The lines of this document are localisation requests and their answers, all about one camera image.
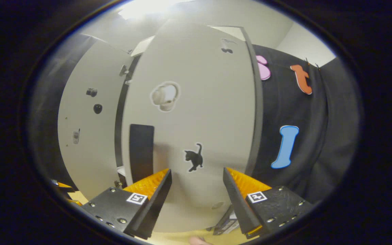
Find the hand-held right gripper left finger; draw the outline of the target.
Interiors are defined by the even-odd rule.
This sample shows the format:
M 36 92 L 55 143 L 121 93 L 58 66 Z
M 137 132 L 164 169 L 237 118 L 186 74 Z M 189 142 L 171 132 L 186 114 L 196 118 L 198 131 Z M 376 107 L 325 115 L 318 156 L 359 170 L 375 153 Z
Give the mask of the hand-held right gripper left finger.
M 132 237 L 148 239 L 172 184 L 164 169 L 125 187 L 110 187 L 82 205 L 85 213 Z

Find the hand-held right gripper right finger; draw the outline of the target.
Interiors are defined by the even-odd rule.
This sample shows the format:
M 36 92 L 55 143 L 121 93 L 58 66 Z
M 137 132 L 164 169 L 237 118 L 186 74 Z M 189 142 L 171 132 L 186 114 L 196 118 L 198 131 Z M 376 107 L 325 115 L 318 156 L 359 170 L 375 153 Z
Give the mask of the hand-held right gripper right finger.
M 314 207 L 286 186 L 270 187 L 232 168 L 224 168 L 223 183 L 241 232 L 248 239 L 277 234 Z

